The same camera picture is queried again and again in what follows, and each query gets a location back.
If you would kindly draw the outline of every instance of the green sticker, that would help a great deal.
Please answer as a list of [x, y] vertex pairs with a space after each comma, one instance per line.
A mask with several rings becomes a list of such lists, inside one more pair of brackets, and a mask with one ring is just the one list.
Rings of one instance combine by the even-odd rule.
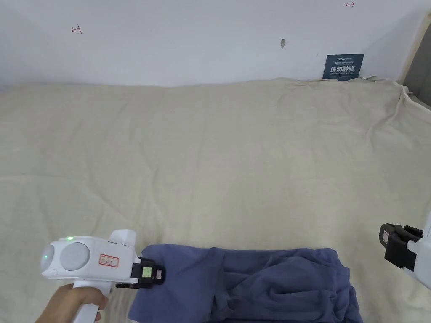
[[153, 271], [152, 268], [149, 268], [149, 267], [142, 268], [142, 277], [143, 278], [150, 278], [152, 271]]

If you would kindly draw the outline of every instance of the blue cloth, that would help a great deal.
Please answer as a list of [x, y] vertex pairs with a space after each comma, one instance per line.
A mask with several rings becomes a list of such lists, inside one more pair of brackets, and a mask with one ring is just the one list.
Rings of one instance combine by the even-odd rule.
[[140, 289], [141, 323], [362, 322], [350, 270], [332, 249], [245, 251], [151, 245], [163, 285]]

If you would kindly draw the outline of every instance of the wrinkled fabric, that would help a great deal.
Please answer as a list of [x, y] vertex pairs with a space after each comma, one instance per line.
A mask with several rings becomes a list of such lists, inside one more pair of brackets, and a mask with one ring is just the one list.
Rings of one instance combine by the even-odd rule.
[[[365, 322], [431, 322], [431, 293], [378, 240], [383, 223], [423, 228], [431, 211], [431, 111], [407, 91], [361, 79], [1, 91], [1, 323], [36, 321], [65, 283], [35, 268], [49, 243], [116, 229], [136, 230], [138, 250], [332, 248]], [[135, 293], [114, 289], [101, 323], [128, 322]]]
[[335, 250], [201, 249], [152, 245], [161, 286], [141, 289], [129, 318], [149, 322], [362, 322], [350, 270]]

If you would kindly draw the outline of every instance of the beige blanket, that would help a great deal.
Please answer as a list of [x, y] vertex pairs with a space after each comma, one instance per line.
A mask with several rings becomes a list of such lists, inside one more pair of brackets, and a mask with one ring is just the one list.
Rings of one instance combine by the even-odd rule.
[[[32, 322], [64, 283], [40, 274], [47, 244], [121, 228], [138, 251], [331, 247], [365, 322], [431, 320], [430, 292], [378, 240], [431, 211], [431, 112], [392, 81], [15, 87], [0, 165], [2, 323]], [[104, 321], [133, 297], [115, 290]]]

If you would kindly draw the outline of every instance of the blue sign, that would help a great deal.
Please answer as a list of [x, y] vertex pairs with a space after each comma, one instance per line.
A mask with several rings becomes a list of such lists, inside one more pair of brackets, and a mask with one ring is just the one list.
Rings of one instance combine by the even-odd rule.
[[364, 54], [328, 55], [323, 78], [348, 81], [359, 77]]

